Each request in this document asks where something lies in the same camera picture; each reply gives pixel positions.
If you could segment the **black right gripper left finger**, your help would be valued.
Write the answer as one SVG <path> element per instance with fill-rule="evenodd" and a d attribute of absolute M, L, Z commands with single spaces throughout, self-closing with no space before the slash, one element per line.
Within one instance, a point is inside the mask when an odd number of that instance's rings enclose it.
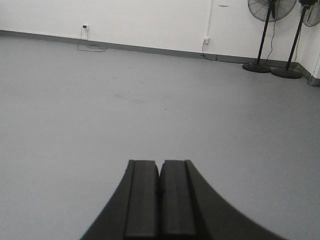
<path fill-rule="evenodd" d="M 158 178 L 154 161 L 129 160 L 118 187 L 82 239 L 156 239 Z"/>

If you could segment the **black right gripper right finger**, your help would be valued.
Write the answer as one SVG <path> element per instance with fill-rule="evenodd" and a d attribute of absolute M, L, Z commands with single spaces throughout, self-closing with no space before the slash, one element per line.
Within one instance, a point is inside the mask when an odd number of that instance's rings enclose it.
<path fill-rule="evenodd" d="M 219 195 L 190 160 L 165 160 L 160 177 L 161 240 L 280 240 Z"/>

